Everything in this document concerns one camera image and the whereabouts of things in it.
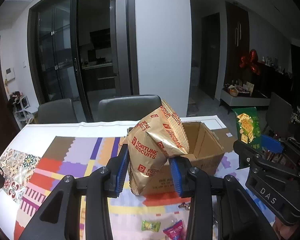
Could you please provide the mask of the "person's right hand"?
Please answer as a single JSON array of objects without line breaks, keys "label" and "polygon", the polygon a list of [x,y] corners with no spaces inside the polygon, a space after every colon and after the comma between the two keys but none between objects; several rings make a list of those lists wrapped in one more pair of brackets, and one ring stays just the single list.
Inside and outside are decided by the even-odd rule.
[{"label": "person's right hand", "polygon": [[279,239],[289,239],[293,233],[298,228],[298,224],[293,226],[287,226],[279,220],[279,218],[275,217],[275,222],[273,224],[273,229]]}]

